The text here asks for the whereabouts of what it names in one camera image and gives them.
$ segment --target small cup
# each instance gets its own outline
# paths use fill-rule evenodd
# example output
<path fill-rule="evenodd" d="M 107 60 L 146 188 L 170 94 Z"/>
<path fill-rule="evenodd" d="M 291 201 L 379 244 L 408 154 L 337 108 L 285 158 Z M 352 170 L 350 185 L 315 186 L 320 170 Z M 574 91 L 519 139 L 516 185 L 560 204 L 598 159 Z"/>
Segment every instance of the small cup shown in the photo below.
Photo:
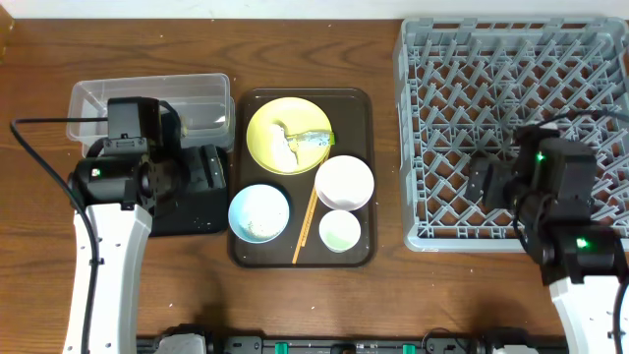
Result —
<path fill-rule="evenodd" d="M 343 253 L 358 243 L 361 238 L 361 224 L 351 212 L 333 210 L 321 219 L 318 234 L 330 251 Z"/>

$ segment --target wooden chopsticks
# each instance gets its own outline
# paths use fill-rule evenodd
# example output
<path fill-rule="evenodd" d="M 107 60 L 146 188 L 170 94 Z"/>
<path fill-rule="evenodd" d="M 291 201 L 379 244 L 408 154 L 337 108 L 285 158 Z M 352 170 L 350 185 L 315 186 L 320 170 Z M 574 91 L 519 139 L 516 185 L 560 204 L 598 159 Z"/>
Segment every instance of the wooden chopsticks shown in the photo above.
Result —
<path fill-rule="evenodd" d="M 327 158 L 329 157 L 329 152 L 325 155 L 323 160 L 321 161 L 321 165 Z M 308 201 L 308 207 L 306 208 L 306 215 L 304 216 L 304 223 L 302 224 L 302 231 L 299 233 L 299 240 L 297 241 L 297 246 L 295 247 L 295 254 L 293 255 L 293 265 L 297 262 L 297 258 L 299 257 L 299 251 L 302 247 L 306 247 L 306 240 L 308 239 L 308 233 L 311 229 L 311 223 L 313 222 L 313 215 L 315 214 L 316 202 L 318 200 L 318 195 L 316 194 L 316 186 L 313 185 L 313 191 L 311 192 L 311 198 Z"/>

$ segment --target white bowl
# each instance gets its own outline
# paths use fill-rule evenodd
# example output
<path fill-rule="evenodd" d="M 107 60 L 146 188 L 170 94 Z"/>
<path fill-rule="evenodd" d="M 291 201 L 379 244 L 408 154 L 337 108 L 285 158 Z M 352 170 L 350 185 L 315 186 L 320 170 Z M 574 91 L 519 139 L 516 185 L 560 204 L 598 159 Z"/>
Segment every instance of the white bowl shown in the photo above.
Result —
<path fill-rule="evenodd" d="M 333 210 L 321 219 L 318 235 L 330 251 L 343 253 L 358 243 L 361 224 L 351 212 Z"/>
<path fill-rule="evenodd" d="M 336 210 L 356 210 L 372 197 L 373 174 L 356 157 L 336 156 L 319 168 L 314 177 L 314 187 L 326 206 Z"/>

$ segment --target plastic dish rack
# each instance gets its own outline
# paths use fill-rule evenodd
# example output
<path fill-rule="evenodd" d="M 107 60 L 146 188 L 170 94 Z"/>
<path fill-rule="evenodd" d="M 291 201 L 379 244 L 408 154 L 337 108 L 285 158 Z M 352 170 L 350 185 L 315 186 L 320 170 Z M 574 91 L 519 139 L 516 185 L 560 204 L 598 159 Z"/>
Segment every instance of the plastic dish rack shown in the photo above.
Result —
<path fill-rule="evenodd" d="M 518 126 L 567 110 L 629 111 L 620 19 L 411 19 L 393 54 L 400 187 L 413 251 L 522 252 L 505 210 L 463 198 L 471 156 L 512 160 Z M 626 124 L 558 121 L 562 137 L 599 151 L 593 219 L 629 246 Z"/>

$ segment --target wooden table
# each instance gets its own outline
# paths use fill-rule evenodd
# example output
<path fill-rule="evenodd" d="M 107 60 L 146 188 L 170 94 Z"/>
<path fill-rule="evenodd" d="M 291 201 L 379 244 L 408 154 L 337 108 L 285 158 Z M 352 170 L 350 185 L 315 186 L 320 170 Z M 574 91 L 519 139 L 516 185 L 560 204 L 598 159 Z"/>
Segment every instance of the wooden table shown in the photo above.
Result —
<path fill-rule="evenodd" d="M 138 332 L 199 323 L 219 333 L 421 337 L 435 326 L 561 334 L 525 255 L 410 252 L 402 241 L 393 44 L 400 21 L 17 21 L 0 65 L 0 352 L 61 351 L 75 269 L 67 198 L 11 136 L 15 117 L 64 117 L 82 80 L 225 73 L 253 88 L 344 88 L 372 99 L 378 249 L 347 270 L 245 270 L 226 235 L 151 239 Z M 65 125 L 26 127 L 67 175 L 81 146 Z"/>

